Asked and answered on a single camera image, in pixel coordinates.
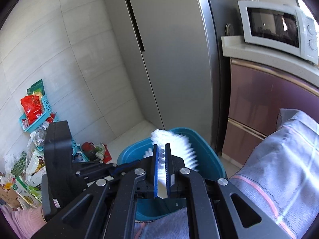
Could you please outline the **pink left sleeve forearm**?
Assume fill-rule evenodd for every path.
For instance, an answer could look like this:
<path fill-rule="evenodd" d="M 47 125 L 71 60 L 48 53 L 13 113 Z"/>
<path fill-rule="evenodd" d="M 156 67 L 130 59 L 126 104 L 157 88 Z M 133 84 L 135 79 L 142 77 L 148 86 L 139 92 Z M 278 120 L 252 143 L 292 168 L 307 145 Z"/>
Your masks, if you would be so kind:
<path fill-rule="evenodd" d="M 1 206 L 1 238 L 31 238 L 44 225 L 42 207 L 11 210 Z"/>

